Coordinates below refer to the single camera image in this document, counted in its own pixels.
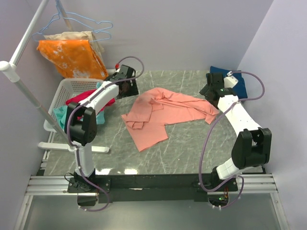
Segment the salmon pink t shirt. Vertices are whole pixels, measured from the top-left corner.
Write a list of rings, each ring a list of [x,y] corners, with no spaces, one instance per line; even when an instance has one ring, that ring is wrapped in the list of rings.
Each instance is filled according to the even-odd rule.
[[[168,139],[166,125],[204,120],[211,124],[219,111],[207,100],[154,88],[138,96],[121,117],[139,152]]]

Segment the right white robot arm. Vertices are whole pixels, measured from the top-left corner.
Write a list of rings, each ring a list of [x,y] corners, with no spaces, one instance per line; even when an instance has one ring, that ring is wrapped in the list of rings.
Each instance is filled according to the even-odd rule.
[[[236,72],[207,73],[207,84],[200,94],[205,96],[215,108],[222,112],[236,133],[236,141],[231,157],[213,170],[211,187],[222,191],[227,186],[227,179],[245,169],[267,164],[271,154],[272,133],[256,123],[243,107],[249,98],[240,99],[234,90],[239,81]]]

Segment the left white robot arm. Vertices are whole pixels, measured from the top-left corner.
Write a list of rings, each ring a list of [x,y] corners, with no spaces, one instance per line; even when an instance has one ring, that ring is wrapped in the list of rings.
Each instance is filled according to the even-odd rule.
[[[92,142],[97,134],[96,117],[111,100],[139,94],[136,78],[135,69],[121,65],[93,93],[68,105],[64,131],[74,148],[74,179],[86,193],[93,191],[96,186],[92,157]]]

